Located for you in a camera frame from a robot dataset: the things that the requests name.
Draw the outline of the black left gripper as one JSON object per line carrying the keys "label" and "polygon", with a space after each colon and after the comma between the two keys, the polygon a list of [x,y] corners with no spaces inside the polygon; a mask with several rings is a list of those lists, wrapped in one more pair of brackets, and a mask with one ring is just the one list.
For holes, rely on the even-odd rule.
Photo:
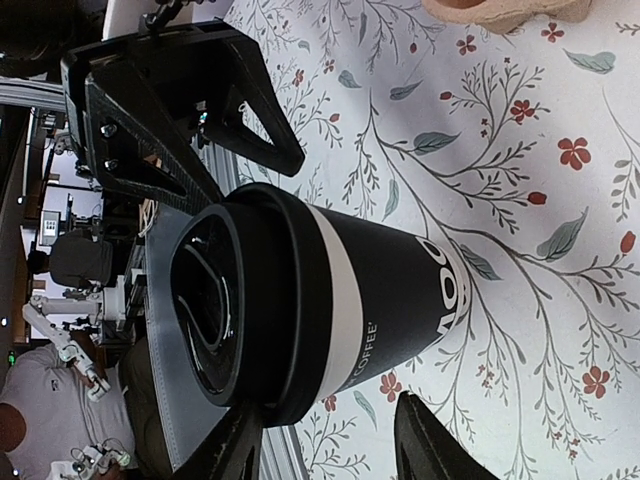
{"label": "black left gripper", "polygon": [[259,45],[222,20],[73,49],[61,74],[74,151],[107,190],[190,215],[218,203],[220,187],[181,133],[194,135],[205,108],[221,146],[286,176],[304,163]]}

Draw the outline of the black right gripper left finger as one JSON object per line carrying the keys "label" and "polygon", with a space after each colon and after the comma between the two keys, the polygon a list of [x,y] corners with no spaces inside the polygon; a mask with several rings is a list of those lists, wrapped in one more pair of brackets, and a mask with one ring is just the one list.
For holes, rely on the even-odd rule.
{"label": "black right gripper left finger", "polygon": [[174,479],[258,479],[263,427],[256,403],[234,405],[174,472]]}

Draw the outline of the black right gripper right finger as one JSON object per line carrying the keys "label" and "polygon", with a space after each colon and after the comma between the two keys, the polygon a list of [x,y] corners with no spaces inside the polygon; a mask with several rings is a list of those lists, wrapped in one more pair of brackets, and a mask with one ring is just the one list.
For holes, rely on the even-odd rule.
{"label": "black right gripper right finger", "polygon": [[497,480],[454,439],[415,394],[402,392],[398,398],[394,442],[400,480]]}

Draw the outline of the black paper coffee cup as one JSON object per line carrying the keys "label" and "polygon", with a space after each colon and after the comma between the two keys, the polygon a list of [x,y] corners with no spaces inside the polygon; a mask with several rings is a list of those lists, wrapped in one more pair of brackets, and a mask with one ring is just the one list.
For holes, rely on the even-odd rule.
{"label": "black paper coffee cup", "polygon": [[444,337],[468,310],[460,259],[427,238],[313,207],[332,287],[317,396],[385,373]]}

